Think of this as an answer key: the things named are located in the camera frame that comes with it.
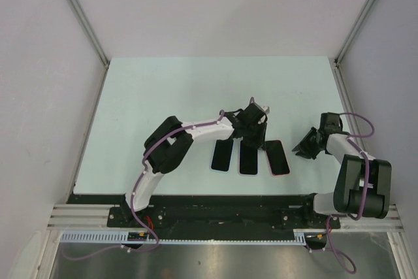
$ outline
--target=white table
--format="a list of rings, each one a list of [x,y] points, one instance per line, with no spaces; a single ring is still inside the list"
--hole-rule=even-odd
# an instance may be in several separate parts
[[[322,112],[342,112],[327,57],[116,58],[108,70],[74,187],[75,194],[131,191],[142,171],[144,141],[168,117],[217,118],[220,109],[245,108],[254,96],[270,106],[267,139],[283,142],[291,173],[272,176],[259,152],[257,176],[238,173],[236,141],[227,173],[210,170],[214,142],[192,145],[166,174],[158,195],[285,195],[333,191],[339,164],[291,152]]]

